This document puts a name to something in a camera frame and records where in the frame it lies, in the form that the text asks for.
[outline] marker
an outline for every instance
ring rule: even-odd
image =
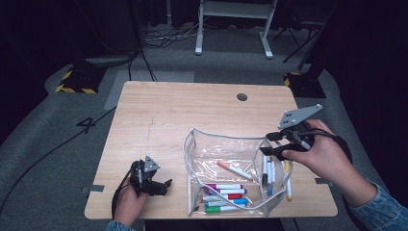
[[[222,200],[222,198],[229,199],[229,200],[239,199],[239,198],[242,198],[242,194],[226,194],[226,195],[221,195],[221,196],[218,196],[218,195],[203,195],[201,200],[207,201],[207,202],[208,201],[219,201],[219,200]]]
[[[239,190],[243,189],[243,185],[239,184],[206,184],[215,190]]]
[[[285,174],[289,173],[289,161],[284,162]],[[288,178],[288,184],[286,186],[286,198],[288,201],[292,201],[292,183],[291,178]]]
[[[227,169],[230,169],[230,170],[234,171],[235,173],[239,174],[240,176],[245,177],[245,178],[248,179],[248,180],[252,180],[252,176],[251,176],[250,174],[248,174],[248,173],[242,171],[242,170],[239,169],[239,168],[232,167],[230,164],[225,163],[225,162],[223,162],[223,161],[221,161],[221,160],[217,160],[217,164],[218,164],[219,166],[221,166],[221,167],[225,167],[225,168],[227,168]]]
[[[272,195],[272,192],[273,192],[272,171],[274,171],[274,166],[273,166],[272,161],[267,162],[267,170],[268,170],[268,195]]]
[[[262,184],[265,186],[268,183],[268,166],[267,166],[268,156],[264,155],[264,160],[262,161],[264,174],[262,175]]]
[[[215,190],[220,194],[246,194],[247,190],[246,189],[240,189],[240,190]],[[209,195],[214,195],[213,192],[211,192],[210,190],[207,191],[207,194]]]
[[[246,198],[233,199],[229,201],[234,204],[241,204],[241,205],[245,205],[246,203],[248,203],[248,199]],[[225,201],[225,200],[210,201],[210,202],[205,203],[205,207],[215,207],[215,206],[224,206],[224,205],[230,205],[230,203],[228,203],[228,201]]]
[[[220,212],[226,212],[226,211],[237,211],[240,210],[241,208],[235,207],[235,206],[215,206],[215,207],[208,207],[205,208],[206,213],[220,213]]]

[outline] sleeve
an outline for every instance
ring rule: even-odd
[[[117,222],[115,220],[112,220],[109,222],[109,224],[106,226],[105,231],[135,231],[133,228],[122,224],[120,222]]]
[[[350,207],[351,213],[369,230],[408,230],[408,209],[379,185],[372,184],[377,188],[375,198],[360,207]]]

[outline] clear plastic bag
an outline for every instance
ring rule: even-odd
[[[293,165],[284,171],[281,162],[271,156],[275,169],[273,194],[268,195],[268,186],[263,184],[262,177],[264,154],[259,150],[270,146],[263,138],[234,138],[205,133],[192,128],[184,142],[184,154],[188,173],[189,216],[211,215],[254,215],[268,217],[269,213],[285,197],[286,185],[292,174]],[[218,161],[235,167],[244,173],[221,166]],[[239,184],[246,189],[243,195],[247,198],[245,205],[231,202],[208,184]],[[223,212],[209,213],[202,202],[207,194],[218,196],[228,208]]]

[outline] person's right hand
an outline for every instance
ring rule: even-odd
[[[311,129],[321,129],[332,135],[333,132],[319,119],[307,121]],[[316,175],[337,182],[342,173],[354,169],[340,146],[331,138],[315,136],[315,143],[307,152],[285,150],[282,155],[308,167]]]
[[[312,119],[308,122],[311,129],[318,128],[334,135],[321,120]],[[342,190],[351,207],[364,205],[377,194],[377,188],[354,168],[340,146],[331,138],[317,135],[309,151],[285,150],[282,155],[333,182]]]

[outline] purple marker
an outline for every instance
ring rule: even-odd
[[[243,189],[243,185],[239,184],[206,184],[207,186],[215,190],[240,190]]]
[[[239,193],[239,194],[246,194],[246,189],[238,189],[238,190],[216,190],[220,194],[232,194],[232,193]]]

